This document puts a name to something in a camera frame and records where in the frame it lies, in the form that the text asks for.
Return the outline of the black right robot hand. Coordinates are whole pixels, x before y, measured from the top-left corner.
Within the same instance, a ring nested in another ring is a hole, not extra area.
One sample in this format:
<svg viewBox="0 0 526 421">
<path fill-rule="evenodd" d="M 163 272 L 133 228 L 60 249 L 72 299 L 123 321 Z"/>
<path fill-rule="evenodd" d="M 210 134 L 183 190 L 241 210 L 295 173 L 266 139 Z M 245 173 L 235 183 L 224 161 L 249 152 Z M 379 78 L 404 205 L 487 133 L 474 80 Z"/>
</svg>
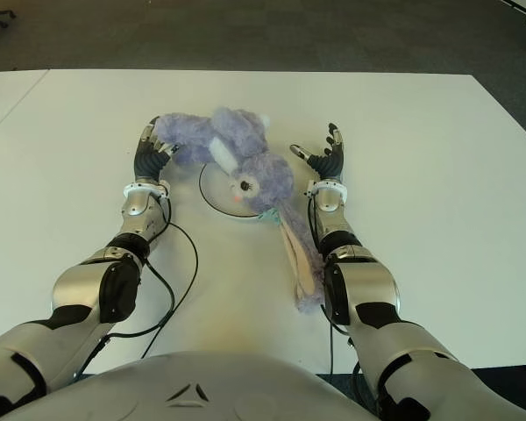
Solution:
<svg viewBox="0 0 526 421">
<path fill-rule="evenodd" d="M 289 149 L 293 155 L 305 161 L 319 175 L 321 180 L 333 179 L 340 182 L 345 157 L 343 137 L 338 127 L 333 123 L 329 123 L 328 132 L 326 142 L 329 146 L 323 150 L 321 155 L 311 153 L 296 144 L 291 144 Z"/>
</svg>

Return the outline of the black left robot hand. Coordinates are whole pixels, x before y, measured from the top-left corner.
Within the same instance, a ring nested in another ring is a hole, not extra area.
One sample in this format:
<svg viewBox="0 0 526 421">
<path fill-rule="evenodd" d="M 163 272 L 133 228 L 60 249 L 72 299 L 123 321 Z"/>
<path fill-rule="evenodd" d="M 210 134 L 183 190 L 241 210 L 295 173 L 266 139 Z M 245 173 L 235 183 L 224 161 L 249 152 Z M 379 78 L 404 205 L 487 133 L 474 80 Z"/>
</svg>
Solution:
<svg viewBox="0 0 526 421">
<path fill-rule="evenodd" d="M 162 169 L 180 148 L 177 145 L 159 142 L 154 132 L 159 118 L 159 116 L 153 118 L 140 134 L 133 161 L 136 182 L 159 183 Z"/>
</svg>

